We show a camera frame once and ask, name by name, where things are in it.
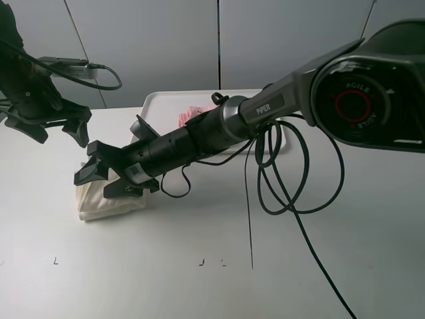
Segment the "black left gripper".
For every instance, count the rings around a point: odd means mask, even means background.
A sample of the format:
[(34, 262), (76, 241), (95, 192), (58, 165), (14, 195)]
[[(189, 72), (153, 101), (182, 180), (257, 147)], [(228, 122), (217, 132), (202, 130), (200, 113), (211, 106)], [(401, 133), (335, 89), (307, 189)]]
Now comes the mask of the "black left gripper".
[(61, 126), (81, 148), (88, 145), (90, 109), (64, 99), (51, 80), (4, 80), (3, 93), (7, 99), (3, 106), (6, 127), (43, 144), (48, 138), (46, 129)]

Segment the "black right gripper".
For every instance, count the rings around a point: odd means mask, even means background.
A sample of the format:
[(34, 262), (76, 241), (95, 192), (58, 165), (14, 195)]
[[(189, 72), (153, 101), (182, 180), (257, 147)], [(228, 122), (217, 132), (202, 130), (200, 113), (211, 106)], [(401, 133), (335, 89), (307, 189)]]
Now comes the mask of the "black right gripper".
[(150, 193), (159, 191), (159, 182), (146, 174), (139, 163), (131, 163), (124, 153), (124, 148), (110, 146), (98, 140), (89, 143), (89, 160), (74, 174), (74, 185), (107, 181), (115, 172), (119, 178), (103, 189), (106, 199), (141, 197), (145, 189)]

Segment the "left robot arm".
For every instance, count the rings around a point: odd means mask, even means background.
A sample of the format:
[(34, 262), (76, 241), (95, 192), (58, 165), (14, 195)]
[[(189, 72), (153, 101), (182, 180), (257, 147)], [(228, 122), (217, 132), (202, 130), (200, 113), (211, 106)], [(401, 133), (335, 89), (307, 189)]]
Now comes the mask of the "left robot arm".
[(6, 115), (5, 125), (41, 144), (48, 138), (47, 128), (61, 126), (85, 148), (90, 109), (64, 99), (49, 72), (35, 61), (24, 50), (11, 6), (1, 2), (1, 93), (5, 96), (1, 112)]

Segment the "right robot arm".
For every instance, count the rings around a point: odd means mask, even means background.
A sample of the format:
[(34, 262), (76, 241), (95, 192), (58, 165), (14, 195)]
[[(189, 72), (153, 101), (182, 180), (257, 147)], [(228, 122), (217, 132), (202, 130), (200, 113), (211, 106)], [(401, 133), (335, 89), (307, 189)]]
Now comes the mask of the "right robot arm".
[(360, 148), (424, 151), (424, 20), (407, 19), (327, 53), (253, 97), (213, 97), (215, 107), (159, 135), (142, 119), (137, 141), (117, 148), (99, 141), (75, 185), (106, 180), (124, 189), (251, 140), (280, 118), (300, 113), (310, 126)]

